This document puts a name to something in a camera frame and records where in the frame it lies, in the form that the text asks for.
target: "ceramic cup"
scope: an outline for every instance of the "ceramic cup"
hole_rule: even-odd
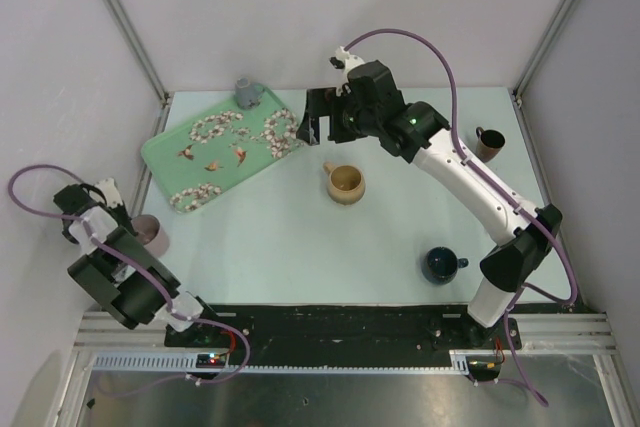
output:
[[[329,176],[327,192],[335,202],[343,205],[355,204],[364,195],[364,176],[353,165],[336,166],[325,162],[322,168]]]
[[[476,136],[478,137],[476,156],[485,163],[498,155],[506,142],[504,135],[497,130],[484,130],[482,127],[476,127]]]
[[[169,249],[169,237],[155,216],[139,215],[131,219],[131,224],[138,233],[136,240],[154,257],[162,257]]]
[[[451,249],[436,247],[427,252],[420,269],[425,278],[436,285],[448,284],[458,273],[469,265],[467,259],[458,259]]]
[[[253,109],[260,105],[264,93],[264,85],[251,82],[246,77],[236,81],[236,104],[243,110]]]

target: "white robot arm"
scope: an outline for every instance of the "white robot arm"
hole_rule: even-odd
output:
[[[528,222],[507,204],[495,191],[478,177],[453,148],[451,133],[440,130],[431,140],[428,149],[421,148],[413,159],[419,169],[436,178],[480,221],[491,239],[498,246],[508,244],[515,238],[514,232],[524,230]],[[512,192],[520,205],[530,212],[536,206],[529,200],[511,190],[497,175],[488,169],[475,155],[467,150],[471,160],[491,176],[507,192]],[[515,292],[505,292],[484,278],[475,297],[468,307],[469,315],[480,325],[490,327],[500,318],[505,308],[513,299]]]
[[[480,262],[484,275],[468,306],[470,322],[493,327],[550,250],[547,238],[514,210],[468,161],[510,192],[520,208],[536,212],[537,219],[555,235],[562,215],[553,205],[538,209],[513,191],[461,143],[467,160],[458,155],[447,120],[425,102],[406,104],[389,69],[379,61],[364,62],[344,49],[331,59],[341,69],[338,88],[307,91],[307,105],[298,138],[315,144],[319,118],[330,119],[329,140],[350,142],[377,137],[391,155],[402,157],[435,177],[482,223],[496,247]]]

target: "bird illustration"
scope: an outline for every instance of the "bird illustration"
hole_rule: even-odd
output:
[[[213,162],[211,162],[209,165],[205,167],[205,170],[208,170],[209,172],[215,172],[218,169],[222,169],[222,167],[218,165],[217,160],[214,160]]]
[[[242,162],[247,158],[247,152],[242,150],[242,147],[237,147],[233,152],[238,157],[238,167],[240,167],[240,164],[242,164]]]
[[[193,147],[193,144],[188,145],[184,148],[184,150],[181,150],[180,152],[178,152],[178,157],[185,157],[189,160],[193,160],[193,154],[191,153],[191,147]]]

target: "brown cup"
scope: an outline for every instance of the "brown cup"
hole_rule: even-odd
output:
[[[364,176],[357,167],[336,166],[331,162],[325,162],[322,168],[329,176],[327,192],[334,202],[351,205],[362,198],[365,190]]]
[[[482,127],[476,127],[476,135],[478,136],[476,156],[485,163],[498,155],[506,142],[504,135],[497,130],[484,130]]]

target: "mug handle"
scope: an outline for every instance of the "mug handle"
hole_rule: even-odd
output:
[[[322,164],[322,168],[327,175],[331,175],[331,172],[335,170],[336,166],[333,162],[325,162],[324,164]]]

